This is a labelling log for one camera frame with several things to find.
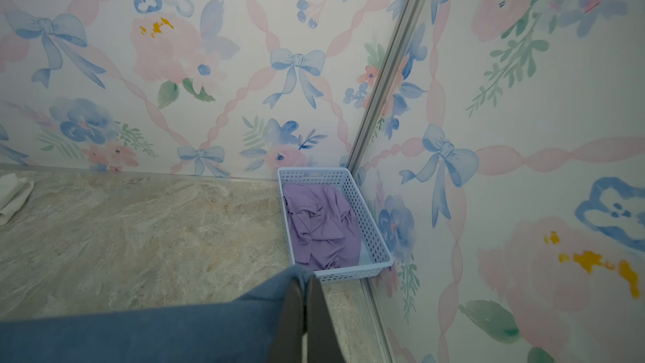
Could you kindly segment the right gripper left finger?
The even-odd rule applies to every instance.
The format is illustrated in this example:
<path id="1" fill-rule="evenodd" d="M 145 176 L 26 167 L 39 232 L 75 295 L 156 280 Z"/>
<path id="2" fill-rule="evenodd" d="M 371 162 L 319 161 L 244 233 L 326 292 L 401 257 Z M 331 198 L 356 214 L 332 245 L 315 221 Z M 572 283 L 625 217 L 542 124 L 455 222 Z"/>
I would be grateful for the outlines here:
<path id="1" fill-rule="evenodd" d="M 287 289 L 267 363 L 301 363 L 305 332 L 305 306 L 302 286 L 292 280 Z"/>

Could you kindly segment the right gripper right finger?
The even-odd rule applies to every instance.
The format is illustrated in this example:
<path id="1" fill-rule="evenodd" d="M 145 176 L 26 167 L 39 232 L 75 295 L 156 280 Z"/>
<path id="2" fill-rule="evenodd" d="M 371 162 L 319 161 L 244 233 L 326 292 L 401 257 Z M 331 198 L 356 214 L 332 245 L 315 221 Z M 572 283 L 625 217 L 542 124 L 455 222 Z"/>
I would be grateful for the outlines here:
<path id="1" fill-rule="evenodd" d="M 346 363 L 322 288 L 316 276 L 307 284 L 307 361 Z"/>

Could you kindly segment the blue t-shirt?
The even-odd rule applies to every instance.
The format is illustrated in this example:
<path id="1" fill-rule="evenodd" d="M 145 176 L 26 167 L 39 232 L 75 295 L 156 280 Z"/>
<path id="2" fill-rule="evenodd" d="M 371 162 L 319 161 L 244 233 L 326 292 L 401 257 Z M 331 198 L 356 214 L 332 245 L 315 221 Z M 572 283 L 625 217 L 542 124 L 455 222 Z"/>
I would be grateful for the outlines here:
<path id="1" fill-rule="evenodd" d="M 1 324 L 3 362 L 263 362 L 290 290 L 307 307 L 315 276 L 289 267 L 221 304 Z"/>

